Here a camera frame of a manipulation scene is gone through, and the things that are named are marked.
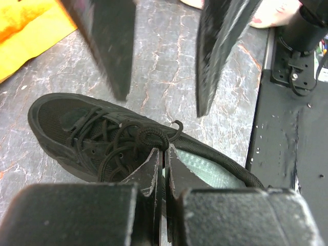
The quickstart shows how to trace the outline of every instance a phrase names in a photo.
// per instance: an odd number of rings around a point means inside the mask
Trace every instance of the black cable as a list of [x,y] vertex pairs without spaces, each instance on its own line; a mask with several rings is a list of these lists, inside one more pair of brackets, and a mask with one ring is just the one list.
[[318,69],[317,69],[317,73],[316,73],[316,84],[318,83],[319,75],[320,75],[321,69],[323,68],[324,63],[325,63],[325,62],[327,61],[327,59],[328,59],[327,54],[328,54],[328,52],[326,52],[326,54],[323,56],[323,58],[322,58],[321,61],[319,62]]

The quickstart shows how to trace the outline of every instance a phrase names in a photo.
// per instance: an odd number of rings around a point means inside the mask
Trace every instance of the bare foot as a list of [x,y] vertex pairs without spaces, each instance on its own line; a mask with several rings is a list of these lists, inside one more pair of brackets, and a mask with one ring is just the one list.
[[250,25],[255,28],[287,25],[301,5],[298,0],[263,0]]

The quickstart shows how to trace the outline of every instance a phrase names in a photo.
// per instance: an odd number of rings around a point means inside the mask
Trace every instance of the black metal bracket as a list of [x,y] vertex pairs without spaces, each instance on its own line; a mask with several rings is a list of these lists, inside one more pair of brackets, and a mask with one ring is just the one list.
[[283,30],[284,27],[275,29],[271,82],[289,87],[292,76],[297,89],[311,90],[315,86],[314,52],[306,52],[295,57],[293,51],[287,49],[280,38]]

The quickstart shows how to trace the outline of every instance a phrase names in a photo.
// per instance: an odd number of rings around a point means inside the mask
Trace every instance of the scratched black surface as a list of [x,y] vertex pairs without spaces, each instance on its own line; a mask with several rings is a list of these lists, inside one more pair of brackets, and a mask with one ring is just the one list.
[[264,186],[300,191],[328,242],[328,84],[319,82],[300,98],[267,78],[261,81],[247,166]]

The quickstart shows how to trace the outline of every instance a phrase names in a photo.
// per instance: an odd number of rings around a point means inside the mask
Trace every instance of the black cylinder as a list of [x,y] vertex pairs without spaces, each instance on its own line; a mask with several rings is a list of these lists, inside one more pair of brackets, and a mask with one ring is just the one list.
[[281,40],[290,50],[311,52],[327,33],[328,29],[322,26],[305,6],[301,6],[285,27]]

